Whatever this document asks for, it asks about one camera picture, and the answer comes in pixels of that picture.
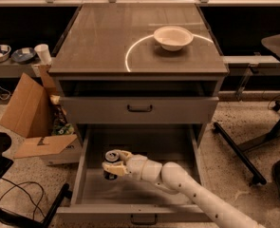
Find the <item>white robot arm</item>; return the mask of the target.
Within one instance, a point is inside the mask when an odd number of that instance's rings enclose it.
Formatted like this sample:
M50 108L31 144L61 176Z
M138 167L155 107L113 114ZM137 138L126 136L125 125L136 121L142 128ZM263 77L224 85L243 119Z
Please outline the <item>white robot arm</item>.
M219 228L265 228L196 182L179 164L162 164L146 156L114 149L102 164L110 176L146 181L170 194L181 193L196 204Z

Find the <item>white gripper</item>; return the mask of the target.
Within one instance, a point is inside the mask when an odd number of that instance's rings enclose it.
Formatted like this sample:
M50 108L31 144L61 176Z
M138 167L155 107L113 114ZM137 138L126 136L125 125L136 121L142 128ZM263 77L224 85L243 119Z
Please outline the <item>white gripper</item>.
M102 164L103 170L120 177L128 174L131 178L139 181L148 158L142 155L133 155L125 150L118 150L117 153L120 161L104 161Z

